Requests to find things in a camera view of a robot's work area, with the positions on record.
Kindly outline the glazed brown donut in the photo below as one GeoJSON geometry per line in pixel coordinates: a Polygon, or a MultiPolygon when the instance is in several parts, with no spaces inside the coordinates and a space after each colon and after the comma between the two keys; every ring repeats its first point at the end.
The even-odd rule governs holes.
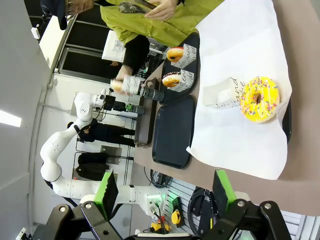
{"type": "Polygon", "coordinates": [[[166,57],[172,63],[177,63],[183,57],[183,54],[184,54],[183,47],[173,47],[167,51],[166,57]]]}
{"type": "Polygon", "coordinates": [[[170,72],[167,73],[163,78],[162,78],[162,83],[164,86],[167,88],[173,88],[177,86],[181,81],[181,73],[180,72],[170,72]]]}

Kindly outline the bystander in dark clothes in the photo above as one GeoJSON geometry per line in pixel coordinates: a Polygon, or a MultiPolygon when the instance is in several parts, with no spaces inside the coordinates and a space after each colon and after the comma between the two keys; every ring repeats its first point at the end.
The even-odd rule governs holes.
{"type": "Polygon", "coordinates": [[[94,142],[101,141],[112,144],[126,145],[135,147],[133,139],[125,136],[135,136],[135,130],[128,129],[116,125],[99,123],[95,118],[89,124],[84,127],[78,136],[81,142],[94,142]]]}

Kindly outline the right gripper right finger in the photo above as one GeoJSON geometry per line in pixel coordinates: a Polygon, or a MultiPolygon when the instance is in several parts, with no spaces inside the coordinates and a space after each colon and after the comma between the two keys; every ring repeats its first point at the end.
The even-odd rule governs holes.
{"type": "Polygon", "coordinates": [[[238,198],[225,170],[214,172],[212,193],[219,220],[202,240],[230,240],[240,230],[249,231],[254,240],[292,240],[278,204],[238,198]]]}

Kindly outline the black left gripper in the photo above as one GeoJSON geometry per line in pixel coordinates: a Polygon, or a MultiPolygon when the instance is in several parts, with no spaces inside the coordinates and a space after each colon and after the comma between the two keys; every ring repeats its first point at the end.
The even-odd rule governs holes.
{"type": "Polygon", "coordinates": [[[134,105],[130,103],[125,104],[124,102],[116,101],[116,98],[111,95],[105,95],[103,109],[106,111],[114,110],[118,112],[135,112],[134,105]]]}

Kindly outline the white script-printed paper sheet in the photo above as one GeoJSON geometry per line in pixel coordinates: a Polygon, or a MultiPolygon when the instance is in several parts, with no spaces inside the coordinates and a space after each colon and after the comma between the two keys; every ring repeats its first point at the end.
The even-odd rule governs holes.
{"type": "Polygon", "coordinates": [[[276,180],[287,161],[282,120],[292,87],[272,0],[225,0],[198,25],[200,76],[192,144],[198,161],[254,177],[276,180]],[[241,84],[271,78],[280,91],[276,115],[265,123],[244,117],[239,106],[203,104],[204,89],[232,77],[241,84]]]}

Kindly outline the white script paper sleeve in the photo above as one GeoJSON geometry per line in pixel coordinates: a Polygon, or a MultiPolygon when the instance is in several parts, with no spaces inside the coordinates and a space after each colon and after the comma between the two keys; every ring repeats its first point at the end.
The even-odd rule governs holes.
{"type": "Polygon", "coordinates": [[[203,88],[202,104],[215,110],[225,110],[240,106],[245,83],[236,78],[227,79],[203,88]]]}
{"type": "Polygon", "coordinates": [[[192,87],[194,83],[195,74],[187,70],[180,70],[180,82],[173,87],[167,87],[171,91],[181,93],[192,87]]]}
{"type": "Polygon", "coordinates": [[[197,51],[198,49],[194,46],[188,45],[186,43],[183,44],[183,57],[175,63],[171,63],[171,66],[176,68],[184,69],[189,64],[194,62],[197,59],[197,51]]]}

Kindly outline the bystander in dark jacket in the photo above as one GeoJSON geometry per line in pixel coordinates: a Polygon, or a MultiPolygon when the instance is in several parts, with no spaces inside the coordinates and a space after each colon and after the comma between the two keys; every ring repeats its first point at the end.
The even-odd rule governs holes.
{"type": "Polygon", "coordinates": [[[68,19],[93,8],[95,0],[40,0],[45,15],[55,16],[61,30],[67,28],[68,19]]]}

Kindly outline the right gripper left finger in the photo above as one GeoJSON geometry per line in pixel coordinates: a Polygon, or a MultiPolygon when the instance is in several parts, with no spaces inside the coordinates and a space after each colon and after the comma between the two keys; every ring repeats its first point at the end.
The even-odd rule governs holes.
{"type": "Polygon", "coordinates": [[[78,240],[82,233],[92,232],[96,240],[121,240],[110,223],[119,191],[113,172],[106,172],[93,200],[71,208],[55,206],[47,221],[47,240],[78,240]]]}

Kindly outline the person's right hand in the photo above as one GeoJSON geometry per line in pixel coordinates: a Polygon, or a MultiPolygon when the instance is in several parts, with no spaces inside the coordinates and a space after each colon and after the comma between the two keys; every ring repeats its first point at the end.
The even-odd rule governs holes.
{"type": "Polygon", "coordinates": [[[133,75],[133,69],[130,66],[122,65],[115,79],[117,81],[122,82],[125,76],[132,76],[132,75],[133,75]]]}

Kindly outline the person's right forearm black sleeve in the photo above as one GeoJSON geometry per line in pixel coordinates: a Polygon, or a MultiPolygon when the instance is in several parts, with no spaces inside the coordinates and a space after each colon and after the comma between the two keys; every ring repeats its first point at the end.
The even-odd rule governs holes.
{"type": "Polygon", "coordinates": [[[138,35],[125,45],[123,66],[131,69],[131,75],[135,75],[145,63],[150,52],[150,42],[144,35],[138,35]]]}

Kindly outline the person in yellow-green jacket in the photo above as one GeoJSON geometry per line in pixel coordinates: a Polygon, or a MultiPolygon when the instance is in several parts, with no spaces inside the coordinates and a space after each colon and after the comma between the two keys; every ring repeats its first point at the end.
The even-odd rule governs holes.
{"type": "Polygon", "coordinates": [[[110,5],[100,7],[101,18],[120,41],[126,44],[142,35],[168,47],[176,47],[224,0],[185,0],[167,21],[146,18],[141,13],[122,13],[118,8],[122,0],[107,1],[110,5]]]}

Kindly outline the black plastic tray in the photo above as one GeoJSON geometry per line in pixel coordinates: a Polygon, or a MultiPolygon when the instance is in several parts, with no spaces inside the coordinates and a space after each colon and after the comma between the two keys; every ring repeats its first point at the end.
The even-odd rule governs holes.
{"type": "Polygon", "coordinates": [[[163,100],[160,102],[162,105],[191,93],[197,83],[200,70],[199,34],[191,33],[179,46],[183,48],[183,57],[176,63],[166,59],[161,76],[177,72],[180,73],[182,82],[174,87],[167,87],[160,83],[159,90],[164,93],[163,100]]]}
{"type": "Polygon", "coordinates": [[[292,136],[292,107],[291,99],[288,102],[284,117],[282,119],[282,130],[286,135],[286,141],[289,143],[292,136]]]}
{"type": "Polygon", "coordinates": [[[187,151],[193,140],[196,104],[191,95],[185,95],[162,105],[156,115],[152,159],[176,169],[188,165],[187,151]]]}

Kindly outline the yellow black tape measure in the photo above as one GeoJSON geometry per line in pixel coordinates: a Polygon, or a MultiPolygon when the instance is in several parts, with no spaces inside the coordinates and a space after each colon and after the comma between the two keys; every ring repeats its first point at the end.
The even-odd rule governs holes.
{"type": "Polygon", "coordinates": [[[181,222],[181,214],[178,209],[175,209],[171,215],[171,221],[173,224],[178,225],[181,222]]]}

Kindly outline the yellow sprinkled donut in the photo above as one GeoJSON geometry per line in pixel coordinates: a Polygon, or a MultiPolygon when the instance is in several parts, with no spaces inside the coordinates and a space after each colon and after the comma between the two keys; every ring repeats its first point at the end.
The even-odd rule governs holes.
{"type": "Polygon", "coordinates": [[[266,76],[257,76],[249,81],[240,97],[242,114],[254,123],[264,123],[272,119],[279,104],[278,85],[266,76]]]}

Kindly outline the person's left hand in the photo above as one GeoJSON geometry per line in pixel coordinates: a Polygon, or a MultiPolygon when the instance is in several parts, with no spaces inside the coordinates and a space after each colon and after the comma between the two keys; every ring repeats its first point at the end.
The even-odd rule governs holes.
{"type": "Polygon", "coordinates": [[[156,5],[156,8],[149,11],[145,17],[153,20],[166,21],[174,15],[180,0],[149,0],[148,2],[156,5]]]}

